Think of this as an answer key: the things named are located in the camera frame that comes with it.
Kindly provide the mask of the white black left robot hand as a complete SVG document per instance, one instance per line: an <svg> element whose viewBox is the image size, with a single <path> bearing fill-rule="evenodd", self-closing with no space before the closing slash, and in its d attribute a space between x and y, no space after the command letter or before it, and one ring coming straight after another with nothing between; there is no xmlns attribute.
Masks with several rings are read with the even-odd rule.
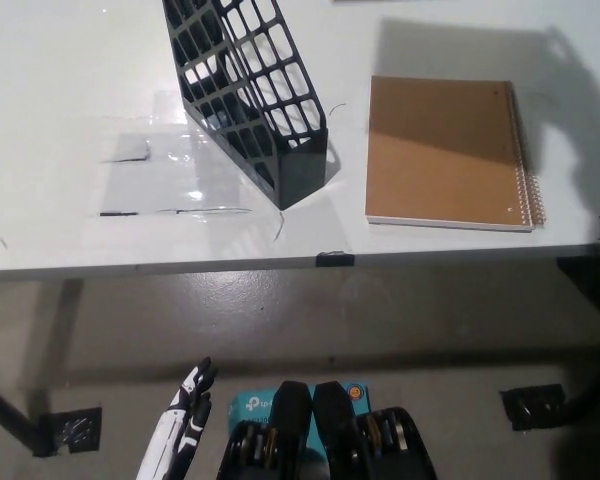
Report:
<svg viewBox="0 0 600 480"><path fill-rule="evenodd" d="M137 480L185 478L211 412L209 390L217 372L205 357L182 381L154 429Z"/></svg>

